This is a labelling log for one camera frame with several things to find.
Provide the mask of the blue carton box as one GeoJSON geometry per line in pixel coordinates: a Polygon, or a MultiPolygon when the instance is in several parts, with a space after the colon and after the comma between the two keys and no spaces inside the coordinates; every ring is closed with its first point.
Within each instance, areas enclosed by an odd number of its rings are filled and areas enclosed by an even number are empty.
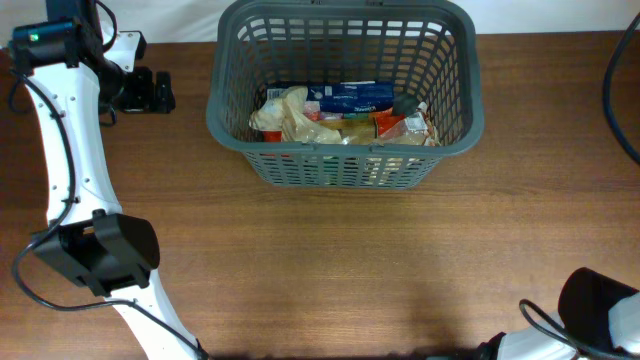
{"type": "Polygon", "coordinates": [[[276,98],[289,90],[304,89],[304,107],[307,112],[325,113],[371,113],[386,111],[393,107],[395,95],[393,85],[385,82],[343,82],[334,84],[276,83],[266,90],[263,108],[273,111],[276,98]]]}

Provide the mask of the grey plastic basket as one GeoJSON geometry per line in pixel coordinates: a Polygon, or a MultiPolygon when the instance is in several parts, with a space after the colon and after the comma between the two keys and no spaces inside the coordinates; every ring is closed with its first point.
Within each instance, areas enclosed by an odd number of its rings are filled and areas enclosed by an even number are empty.
{"type": "Polygon", "coordinates": [[[483,134],[473,21],[450,1],[237,1],[218,25],[206,124],[276,186],[413,187],[483,134]],[[401,114],[426,102],[441,145],[268,143],[249,125],[273,84],[359,81],[391,83],[401,114]],[[337,186],[321,183],[324,156],[341,161],[337,186]]]}

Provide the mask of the beige paper bag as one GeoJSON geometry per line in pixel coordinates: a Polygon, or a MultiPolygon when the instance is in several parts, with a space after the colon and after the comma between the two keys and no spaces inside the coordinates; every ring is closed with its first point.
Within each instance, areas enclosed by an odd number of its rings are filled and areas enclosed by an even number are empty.
{"type": "Polygon", "coordinates": [[[304,115],[307,96],[305,86],[287,88],[251,114],[250,127],[258,131],[280,131],[282,142],[341,144],[338,130],[324,127],[304,115]]]}

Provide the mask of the orange pasta packet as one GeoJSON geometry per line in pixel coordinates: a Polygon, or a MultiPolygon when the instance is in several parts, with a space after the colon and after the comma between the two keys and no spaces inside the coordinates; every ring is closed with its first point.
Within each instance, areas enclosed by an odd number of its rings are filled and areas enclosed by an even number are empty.
{"type": "Polygon", "coordinates": [[[261,130],[265,142],[319,144],[369,144],[401,122],[404,115],[393,115],[392,108],[373,113],[305,113],[302,124],[286,125],[282,130],[261,130]]]}

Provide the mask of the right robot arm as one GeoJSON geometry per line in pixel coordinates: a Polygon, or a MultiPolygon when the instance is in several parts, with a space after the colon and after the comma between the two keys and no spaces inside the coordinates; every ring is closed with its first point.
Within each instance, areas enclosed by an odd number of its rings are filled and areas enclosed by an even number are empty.
{"type": "Polygon", "coordinates": [[[518,304],[529,327],[481,344],[480,360],[621,359],[639,357],[639,290],[583,267],[574,271],[547,313],[528,299],[518,304]]]}

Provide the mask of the green lid jar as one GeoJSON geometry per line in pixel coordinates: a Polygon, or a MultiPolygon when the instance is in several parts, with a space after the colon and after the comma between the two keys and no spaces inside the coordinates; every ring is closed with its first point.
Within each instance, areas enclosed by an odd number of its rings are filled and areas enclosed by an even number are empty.
{"type": "Polygon", "coordinates": [[[324,156],[320,179],[326,186],[337,186],[339,182],[340,159],[336,156],[324,156]]]}

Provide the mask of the clear bread bag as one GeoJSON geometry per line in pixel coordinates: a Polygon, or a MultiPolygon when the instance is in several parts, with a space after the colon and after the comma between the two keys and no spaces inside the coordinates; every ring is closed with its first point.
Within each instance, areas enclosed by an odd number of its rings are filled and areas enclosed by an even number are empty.
{"type": "Polygon", "coordinates": [[[339,130],[343,145],[411,145],[438,147],[440,135],[421,102],[410,115],[371,115],[349,119],[339,130]]]}

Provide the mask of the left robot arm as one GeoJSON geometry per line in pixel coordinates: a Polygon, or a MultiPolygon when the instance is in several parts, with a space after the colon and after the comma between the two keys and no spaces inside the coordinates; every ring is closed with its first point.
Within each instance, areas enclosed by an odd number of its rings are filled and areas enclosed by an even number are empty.
{"type": "Polygon", "coordinates": [[[112,186],[101,116],[167,114],[171,77],[139,65],[138,31],[103,26],[96,0],[47,0],[44,22],[16,27],[12,74],[26,86],[38,117],[48,175],[47,227],[26,252],[114,308],[151,359],[203,359],[159,277],[152,225],[126,215],[112,186]]]}

